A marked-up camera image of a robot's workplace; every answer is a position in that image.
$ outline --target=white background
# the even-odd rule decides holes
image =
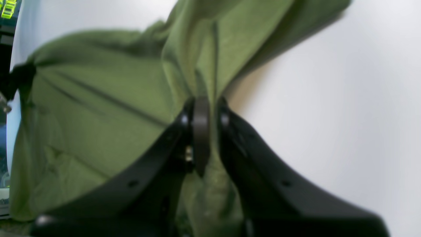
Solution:
[[[175,0],[24,0],[12,66],[81,29],[145,29]],[[421,236],[421,1],[356,0],[333,25],[277,57],[229,95],[289,165]],[[8,157],[19,110],[8,116]]]

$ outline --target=hole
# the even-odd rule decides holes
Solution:
[[[133,188],[133,187],[137,186],[138,184],[139,184],[139,181],[132,180],[127,185],[129,186],[129,188]]]
[[[291,186],[291,182],[286,181],[286,180],[282,180],[282,181],[281,181],[281,184],[282,184],[283,186],[285,186],[285,187],[290,187],[290,186]]]

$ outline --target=dark plastic part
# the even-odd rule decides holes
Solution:
[[[240,193],[244,237],[387,237],[380,217],[318,188],[219,100],[220,156]]]
[[[31,236],[176,236],[173,221],[188,172],[185,152],[192,141],[193,106],[194,100],[186,102],[172,125],[125,171],[39,216]]]
[[[193,154],[196,171],[201,177],[209,160],[209,137],[209,101],[206,97],[199,97],[193,110]]]

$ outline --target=green cloth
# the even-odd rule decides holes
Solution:
[[[11,215],[31,221],[128,167],[190,96],[215,101],[233,79],[320,28],[349,0],[180,0],[144,32],[89,31],[39,48],[21,91]],[[236,236],[239,196],[217,153],[205,176],[187,175],[178,224],[194,236]]]

